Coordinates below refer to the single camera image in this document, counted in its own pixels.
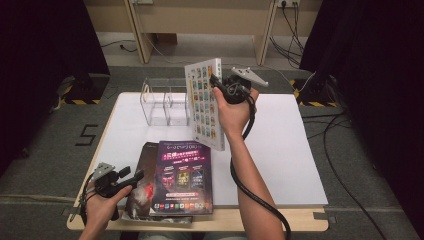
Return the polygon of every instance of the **booklet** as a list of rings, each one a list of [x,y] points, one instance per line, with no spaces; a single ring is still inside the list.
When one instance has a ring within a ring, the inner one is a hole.
[[[150,206],[153,197],[158,143],[146,142],[140,154],[136,171],[144,171],[144,177],[137,182],[137,188],[128,196],[123,220],[191,224],[192,217],[150,216]]]
[[[160,141],[150,215],[212,212],[211,149],[197,141]]]
[[[218,104],[209,83],[212,73],[222,81],[221,59],[187,65],[184,69],[193,139],[212,149],[224,151],[224,131],[219,124]]]

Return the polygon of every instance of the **human hand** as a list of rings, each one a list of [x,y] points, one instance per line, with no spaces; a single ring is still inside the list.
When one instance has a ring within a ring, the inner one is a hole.
[[[94,187],[94,183],[88,184],[88,189]],[[104,198],[95,192],[87,194],[87,224],[83,233],[80,236],[82,239],[98,239],[106,230],[109,220],[115,211],[118,202],[126,197],[132,190],[132,186],[126,186],[121,189],[115,196],[111,198]]]
[[[217,87],[213,88],[213,94],[218,102],[219,122],[227,138],[230,140],[232,138],[242,137],[244,126],[250,119],[249,104],[246,101],[239,104],[229,104],[225,100],[221,90]],[[259,92],[251,88],[250,96],[256,102]]]

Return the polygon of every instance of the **white table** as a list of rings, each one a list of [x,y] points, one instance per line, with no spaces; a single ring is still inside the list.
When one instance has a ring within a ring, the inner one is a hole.
[[[134,171],[146,141],[191,139],[188,126],[148,126],[139,98],[140,93],[120,94],[87,176],[100,162],[112,164],[118,171],[126,166]],[[294,96],[263,94],[259,96],[257,108],[256,121],[246,144],[279,210],[293,231],[326,230],[327,220],[314,217],[314,213],[324,213],[323,206],[328,202]],[[212,150],[214,214],[196,216],[190,227],[177,231],[243,231],[229,164],[228,143],[226,151]],[[124,206],[125,199],[118,205]],[[79,218],[73,222],[68,220],[68,227],[83,229]],[[175,231],[174,227],[122,220],[111,222],[108,229]]]

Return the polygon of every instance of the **electrical outlet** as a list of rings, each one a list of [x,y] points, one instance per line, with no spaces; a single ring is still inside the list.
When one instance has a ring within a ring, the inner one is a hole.
[[[297,4],[297,7],[299,7],[300,0],[278,0],[277,7],[282,7],[283,1],[286,2],[286,8],[294,8]]]

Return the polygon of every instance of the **black curtain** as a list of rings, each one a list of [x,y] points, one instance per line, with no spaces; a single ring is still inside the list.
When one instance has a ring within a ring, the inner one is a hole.
[[[301,68],[337,78],[372,160],[424,239],[424,2],[343,5],[323,1]]]
[[[28,146],[68,76],[109,75],[83,1],[1,1],[0,170]]]

